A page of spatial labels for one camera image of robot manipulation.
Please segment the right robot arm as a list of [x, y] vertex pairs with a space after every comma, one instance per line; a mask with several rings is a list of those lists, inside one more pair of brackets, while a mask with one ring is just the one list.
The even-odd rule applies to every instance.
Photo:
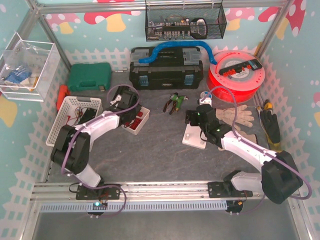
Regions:
[[248, 194], [262, 193], [275, 204], [281, 204], [303, 186], [293, 157], [286, 151], [273, 151], [248, 140], [230, 125], [222, 124], [217, 110], [210, 104], [201, 104], [196, 110], [185, 114], [187, 128], [196, 128], [196, 133], [186, 132], [191, 141], [210, 143], [229, 151], [255, 167], [258, 173], [235, 170], [223, 181], [208, 183], [210, 198], [239, 198]]

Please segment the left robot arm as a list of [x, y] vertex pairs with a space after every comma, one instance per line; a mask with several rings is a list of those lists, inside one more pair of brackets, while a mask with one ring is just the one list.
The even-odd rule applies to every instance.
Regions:
[[107, 132], [132, 122], [142, 107], [134, 87], [119, 84], [115, 88], [110, 106], [100, 115], [76, 126], [66, 124], [60, 129], [50, 155], [62, 174], [71, 174], [82, 187], [98, 197], [108, 186], [89, 164], [90, 145]]

